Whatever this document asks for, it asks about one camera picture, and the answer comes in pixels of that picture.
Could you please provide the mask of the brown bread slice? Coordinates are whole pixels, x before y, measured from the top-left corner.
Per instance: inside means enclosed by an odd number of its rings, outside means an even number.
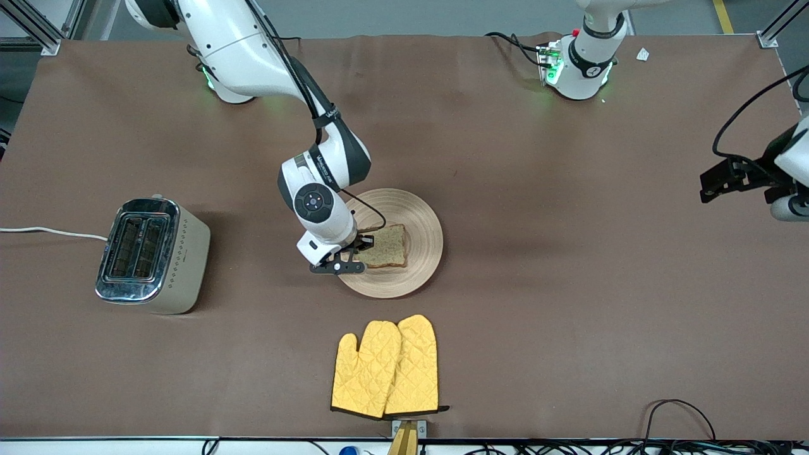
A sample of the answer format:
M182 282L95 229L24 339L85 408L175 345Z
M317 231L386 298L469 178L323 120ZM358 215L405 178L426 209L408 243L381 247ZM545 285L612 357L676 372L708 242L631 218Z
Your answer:
M406 228L393 224L373 233L374 245L356 254L369 269L402 268L407 265Z

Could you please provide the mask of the round wooden plate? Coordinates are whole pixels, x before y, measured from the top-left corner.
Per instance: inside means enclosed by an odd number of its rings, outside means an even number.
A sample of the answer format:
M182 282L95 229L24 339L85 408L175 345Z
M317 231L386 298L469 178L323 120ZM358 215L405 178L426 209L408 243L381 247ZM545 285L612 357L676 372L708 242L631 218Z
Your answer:
M351 198L347 206L354 212L361 234L393 224L406 228L407 265L402 268L366 270L363 274L341 274L347 287L372 298L399 298L421 288L441 262L443 231L436 213L421 198L399 189L376 189Z

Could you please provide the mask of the beige chrome two-slot toaster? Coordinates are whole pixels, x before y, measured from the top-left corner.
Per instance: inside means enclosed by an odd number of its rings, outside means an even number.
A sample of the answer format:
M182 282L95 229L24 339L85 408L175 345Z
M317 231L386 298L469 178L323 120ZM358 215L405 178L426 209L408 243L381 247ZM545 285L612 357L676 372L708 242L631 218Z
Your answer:
M116 213L95 280L106 303L180 315L194 307L202 287L211 232L173 200L134 198Z

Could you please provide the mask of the yellow quilted oven mitt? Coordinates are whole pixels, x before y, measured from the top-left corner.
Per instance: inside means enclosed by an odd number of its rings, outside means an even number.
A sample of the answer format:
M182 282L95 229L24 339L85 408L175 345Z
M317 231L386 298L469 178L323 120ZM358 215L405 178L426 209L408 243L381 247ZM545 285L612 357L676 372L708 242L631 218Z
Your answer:
M336 348L330 409L382 420L400 354L401 332L393 322L369 322L360 339L343 335Z
M437 340L432 323L423 315L413 315L401 320L397 328L401 354L382 417L398 420L448 411L450 406L439 404Z

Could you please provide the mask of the brown table cover sheet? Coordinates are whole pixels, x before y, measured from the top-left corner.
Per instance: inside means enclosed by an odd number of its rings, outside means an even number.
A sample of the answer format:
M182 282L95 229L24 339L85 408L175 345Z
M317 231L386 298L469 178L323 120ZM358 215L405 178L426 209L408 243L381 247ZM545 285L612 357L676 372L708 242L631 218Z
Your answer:
M599 98L569 102L482 37L291 50L372 153L353 192L439 216L430 282L374 300L308 271L276 183L314 140L297 100L220 102L182 42L66 42L0 163L0 226L106 236L160 193L210 227L209 263L193 311L164 317L95 295L102 242L0 235L0 437L376 437L388 423L330 409L336 346L422 314L450 406L434 437L639 437L679 398L722 439L809 439L809 224L758 192L698 196L774 52L631 37Z

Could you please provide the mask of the aluminium frame profile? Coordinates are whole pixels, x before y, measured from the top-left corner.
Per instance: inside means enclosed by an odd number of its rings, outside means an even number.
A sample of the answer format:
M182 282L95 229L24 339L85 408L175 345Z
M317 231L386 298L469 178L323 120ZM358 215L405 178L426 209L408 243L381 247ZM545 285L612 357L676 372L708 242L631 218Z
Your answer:
M61 41L80 39L92 0L0 0L0 52L58 54Z
M761 49L777 48L777 37L792 24L800 14L809 11L809 0L789 0L787 6L776 14L763 30L756 32Z

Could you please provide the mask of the wooden stick with metal bracket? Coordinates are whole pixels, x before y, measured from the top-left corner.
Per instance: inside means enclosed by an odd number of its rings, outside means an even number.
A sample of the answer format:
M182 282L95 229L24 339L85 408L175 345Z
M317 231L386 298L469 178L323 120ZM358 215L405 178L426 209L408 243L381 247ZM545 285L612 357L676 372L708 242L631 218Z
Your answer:
M394 420L387 455L427 455L427 420Z

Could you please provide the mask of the white table edge rail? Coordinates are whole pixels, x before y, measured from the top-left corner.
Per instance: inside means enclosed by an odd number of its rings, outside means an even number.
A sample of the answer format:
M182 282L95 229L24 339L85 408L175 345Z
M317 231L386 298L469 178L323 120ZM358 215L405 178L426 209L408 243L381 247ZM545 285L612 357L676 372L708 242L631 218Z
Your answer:
M34 439L0 440L0 455L386 455L390 442L356 440Z

